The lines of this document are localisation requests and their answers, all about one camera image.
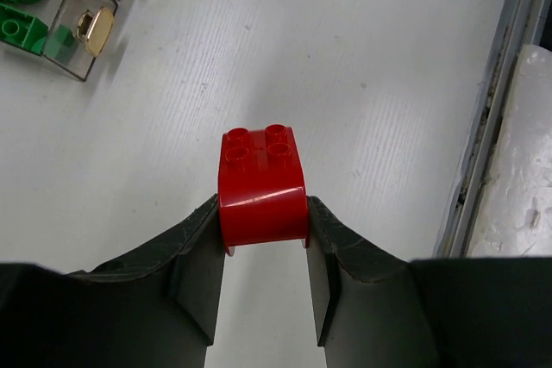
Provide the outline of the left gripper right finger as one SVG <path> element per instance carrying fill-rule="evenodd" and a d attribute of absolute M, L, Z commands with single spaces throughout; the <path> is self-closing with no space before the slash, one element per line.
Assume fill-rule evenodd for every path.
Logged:
<path fill-rule="evenodd" d="M 307 248 L 329 367 L 548 367 L 548 257 L 403 261 L 312 196 Z"/>

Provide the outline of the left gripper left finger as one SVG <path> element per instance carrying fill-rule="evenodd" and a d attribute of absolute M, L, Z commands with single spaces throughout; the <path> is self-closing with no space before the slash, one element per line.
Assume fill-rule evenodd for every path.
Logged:
<path fill-rule="evenodd" d="M 201 367 L 225 251 L 217 199 L 91 271 L 1 266 L 4 367 Z"/>

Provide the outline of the red flower lego piece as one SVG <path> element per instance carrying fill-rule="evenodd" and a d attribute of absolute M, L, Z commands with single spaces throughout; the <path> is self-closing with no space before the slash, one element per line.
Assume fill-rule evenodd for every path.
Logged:
<path fill-rule="evenodd" d="M 292 128 L 233 128 L 223 134 L 217 180 L 223 243 L 238 246 L 286 240 L 310 244 L 304 174 Z"/>

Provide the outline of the green lego plate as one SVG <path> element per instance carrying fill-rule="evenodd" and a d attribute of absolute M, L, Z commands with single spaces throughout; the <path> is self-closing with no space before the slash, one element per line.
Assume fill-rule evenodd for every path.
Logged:
<path fill-rule="evenodd" d="M 1 42 L 40 55 L 48 31 L 48 25 L 38 17 L 1 4 Z"/>

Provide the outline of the aluminium rail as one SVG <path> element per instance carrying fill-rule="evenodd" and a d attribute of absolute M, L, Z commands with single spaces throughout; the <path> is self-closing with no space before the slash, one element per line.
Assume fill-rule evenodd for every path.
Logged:
<path fill-rule="evenodd" d="M 467 253 L 517 56 L 523 45 L 541 40 L 550 4 L 551 0 L 504 1 L 433 249 L 435 258 L 456 258 Z"/>

